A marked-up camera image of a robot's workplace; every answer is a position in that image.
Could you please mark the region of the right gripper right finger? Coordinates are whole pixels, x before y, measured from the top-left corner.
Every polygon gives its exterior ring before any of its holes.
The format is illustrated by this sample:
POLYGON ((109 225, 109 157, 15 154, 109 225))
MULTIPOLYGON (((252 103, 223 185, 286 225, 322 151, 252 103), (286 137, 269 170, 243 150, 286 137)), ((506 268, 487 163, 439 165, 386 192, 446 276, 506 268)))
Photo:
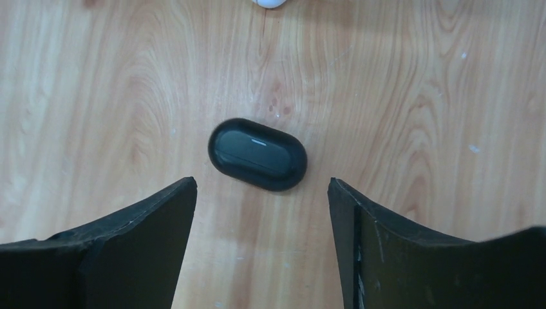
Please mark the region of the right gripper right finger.
POLYGON ((545 228, 456 238, 332 178, 328 202, 345 308, 544 308, 545 228))

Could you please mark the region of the black earbud charging case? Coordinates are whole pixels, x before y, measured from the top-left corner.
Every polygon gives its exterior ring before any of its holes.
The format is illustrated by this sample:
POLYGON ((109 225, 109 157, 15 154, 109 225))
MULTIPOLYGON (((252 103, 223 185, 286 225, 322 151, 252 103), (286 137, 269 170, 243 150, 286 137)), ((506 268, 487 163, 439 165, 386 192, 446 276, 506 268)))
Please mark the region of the black earbud charging case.
POLYGON ((219 124, 207 150, 219 172, 268 191, 295 187, 307 170, 306 150, 296 137, 245 118, 219 124))

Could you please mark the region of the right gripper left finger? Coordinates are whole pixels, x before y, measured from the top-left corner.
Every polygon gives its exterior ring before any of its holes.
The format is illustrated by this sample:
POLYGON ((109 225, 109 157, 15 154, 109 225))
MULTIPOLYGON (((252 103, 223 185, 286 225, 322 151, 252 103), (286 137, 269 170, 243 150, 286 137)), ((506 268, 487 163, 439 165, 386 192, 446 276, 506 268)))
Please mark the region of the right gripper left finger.
POLYGON ((1 307, 170 308, 196 198, 186 177, 47 239, 1 245, 1 307))

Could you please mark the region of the white earbud charging case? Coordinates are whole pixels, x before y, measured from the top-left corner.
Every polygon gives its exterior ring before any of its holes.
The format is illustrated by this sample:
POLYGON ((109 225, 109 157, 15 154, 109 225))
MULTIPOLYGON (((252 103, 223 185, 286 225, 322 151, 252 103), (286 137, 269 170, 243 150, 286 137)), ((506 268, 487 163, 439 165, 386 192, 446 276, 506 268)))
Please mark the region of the white earbud charging case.
POLYGON ((265 9, 275 9, 286 3, 287 0, 252 0, 256 5, 265 9))

